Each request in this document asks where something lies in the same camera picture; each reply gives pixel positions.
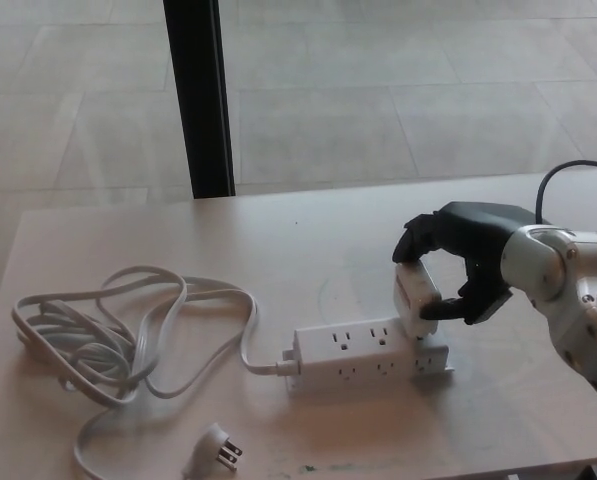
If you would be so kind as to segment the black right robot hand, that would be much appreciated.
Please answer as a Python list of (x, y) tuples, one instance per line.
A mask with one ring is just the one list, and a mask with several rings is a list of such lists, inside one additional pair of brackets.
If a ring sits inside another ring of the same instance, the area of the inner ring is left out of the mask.
[(533, 223), (534, 214), (518, 206), (460, 201), (408, 221), (393, 262), (413, 263), (443, 250), (464, 259), (467, 278), (456, 298), (434, 300), (419, 316), (425, 321), (462, 319), (467, 325), (488, 320), (512, 296), (500, 268), (504, 247), (514, 232)]

